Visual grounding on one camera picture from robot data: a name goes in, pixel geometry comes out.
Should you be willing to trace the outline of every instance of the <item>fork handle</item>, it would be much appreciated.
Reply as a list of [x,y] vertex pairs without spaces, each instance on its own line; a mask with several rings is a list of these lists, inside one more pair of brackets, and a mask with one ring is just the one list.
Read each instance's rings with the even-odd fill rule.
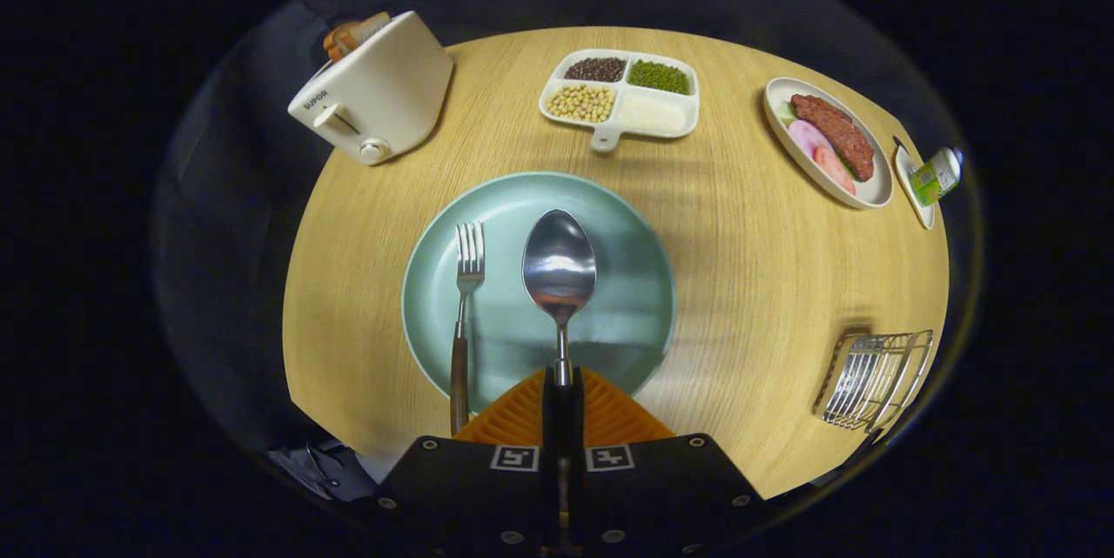
[[468,339],[452,340],[449,381],[449,424],[457,435],[468,423]]

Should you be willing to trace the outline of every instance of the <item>metal basket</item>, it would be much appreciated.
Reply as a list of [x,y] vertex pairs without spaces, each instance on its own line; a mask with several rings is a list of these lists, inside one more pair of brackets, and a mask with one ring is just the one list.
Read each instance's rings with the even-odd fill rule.
[[[931,347],[931,329],[915,333],[844,333],[813,412],[848,430],[864,427],[868,433],[880,431],[912,400]],[[919,363],[907,379],[910,359],[917,352]],[[839,378],[833,380],[840,364]],[[901,391],[901,402],[893,403]]]

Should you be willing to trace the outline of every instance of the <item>wooden table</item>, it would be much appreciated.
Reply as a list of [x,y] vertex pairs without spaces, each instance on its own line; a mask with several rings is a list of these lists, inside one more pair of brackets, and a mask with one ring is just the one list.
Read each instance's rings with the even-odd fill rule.
[[[586,127],[537,110],[553,67],[579,49],[642,50],[691,63],[701,120],[687,137],[588,148]],[[448,437],[448,400],[402,332],[410,252],[452,198],[520,170],[587,177],[625,197],[673,265],[668,355],[636,400],[677,434],[709,432],[765,498],[842,463],[863,433],[811,414],[844,329],[934,329],[948,296],[942,217],[924,229],[895,182],[882,209],[852,209],[805,177],[765,121],[770,78],[828,90],[892,157],[890,114],[803,66],[732,42],[634,28],[506,33],[449,47],[456,70],[428,141],[381,166],[334,150],[310,197],[286,280],[291,399],[374,463],[421,434]],[[446,331],[446,351],[451,330]]]

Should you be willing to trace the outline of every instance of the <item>toaster knob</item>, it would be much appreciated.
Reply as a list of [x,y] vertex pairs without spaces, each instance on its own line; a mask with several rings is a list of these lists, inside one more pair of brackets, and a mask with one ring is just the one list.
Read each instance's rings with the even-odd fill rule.
[[390,149],[390,146],[382,138],[370,137],[360,143],[360,157],[365,158],[365,160],[379,160],[380,157],[387,156]]

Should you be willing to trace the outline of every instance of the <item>white toaster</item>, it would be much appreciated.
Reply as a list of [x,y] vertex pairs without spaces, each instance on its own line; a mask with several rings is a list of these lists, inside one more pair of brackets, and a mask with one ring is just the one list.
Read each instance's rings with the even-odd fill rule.
[[325,63],[286,112],[361,165],[413,149],[433,129],[452,58],[413,11]]

